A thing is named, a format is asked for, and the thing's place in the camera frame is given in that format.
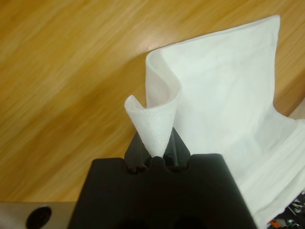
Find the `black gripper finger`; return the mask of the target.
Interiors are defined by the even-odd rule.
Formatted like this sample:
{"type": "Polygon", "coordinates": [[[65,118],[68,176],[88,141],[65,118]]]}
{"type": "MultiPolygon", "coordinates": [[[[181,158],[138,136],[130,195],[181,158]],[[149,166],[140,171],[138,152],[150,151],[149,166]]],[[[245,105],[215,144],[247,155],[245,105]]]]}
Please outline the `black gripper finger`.
{"type": "Polygon", "coordinates": [[[172,128],[169,142],[163,159],[168,167],[186,167],[190,158],[190,151],[178,135],[177,131],[172,128]]]}
{"type": "Polygon", "coordinates": [[[149,165],[151,156],[146,150],[140,136],[136,133],[125,153],[127,165],[149,165]]]}

